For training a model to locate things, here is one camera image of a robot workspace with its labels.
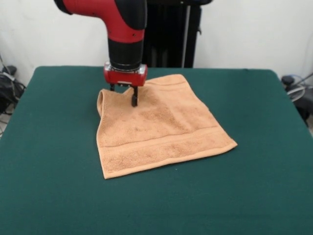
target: black cable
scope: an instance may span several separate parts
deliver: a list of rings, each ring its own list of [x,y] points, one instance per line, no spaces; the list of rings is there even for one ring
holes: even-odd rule
[[[304,81],[306,81],[306,80],[308,80],[310,77],[312,77],[313,76],[313,73],[310,73],[308,76],[306,76],[304,79],[302,79],[300,82],[297,82],[297,83],[295,83],[295,84],[293,84],[292,86],[297,86],[297,85],[299,85],[300,83],[302,83],[302,82],[304,82]]]
[[[0,122],[1,122],[1,123],[3,123],[3,124],[8,124],[7,122],[5,122],[5,121],[2,121],[2,120],[0,120]]]

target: black stand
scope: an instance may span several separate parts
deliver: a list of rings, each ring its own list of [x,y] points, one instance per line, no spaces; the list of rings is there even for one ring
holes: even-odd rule
[[[200,31],[200,5],[211,1],[148,1],[143,64],[150,68],[192,68]]]

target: orange towel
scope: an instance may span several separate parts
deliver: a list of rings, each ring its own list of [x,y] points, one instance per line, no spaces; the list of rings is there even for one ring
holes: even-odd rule
[[[105,179],[225,153],[236,147],[179,74],[123,94],[101,90],[97,145]]]

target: electrical cord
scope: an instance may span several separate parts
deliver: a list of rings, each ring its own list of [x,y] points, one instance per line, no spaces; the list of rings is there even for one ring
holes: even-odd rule
[[[310,77],[312,77],[313,76],[313,72],[312,73],[310,73],[308,76],[306,76],[305,78],[303,78],[303,80],[301,80],[300,82],[297,82],[297,83],[295,83],[295,84],[293,84],[292,86],[294,87],[294,86],[297,86],[297,85],[299,85],[300,83],[302,83],[302,82],[304,82],[304,81],[306,81],[306,80],[308,80]]]
[[[8,67],[4,64],[3,60],[2,60],[2,57],[1,57],[1,54],[0,54],[0,62],[1,64],[3,65],[3,67],[6,69],[6,71],[10,74],[10,70],[8,69]]]
[[[295,88],[295,89],[287,92],[287,95],[292,95],[292,94],[294,94],[296,92],[302,91],[302,93],[300,95],[298,95],[297,97],[291,99],[292,102],[296,102],[297,100],[301,99],[304,96],[306,90],[310,90],[310,89],[313,89],[313,86],[309,86],[309,87],[301,86],[301,87]]]

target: green felt tablecloth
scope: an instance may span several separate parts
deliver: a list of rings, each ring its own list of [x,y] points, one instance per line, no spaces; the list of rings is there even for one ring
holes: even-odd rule
[[[173,73],[236,149],[104,180],[95,139],[103,69],[40,67],[0,140],[0,235],[313,234],[313,140],[277,76],[148,77]]]

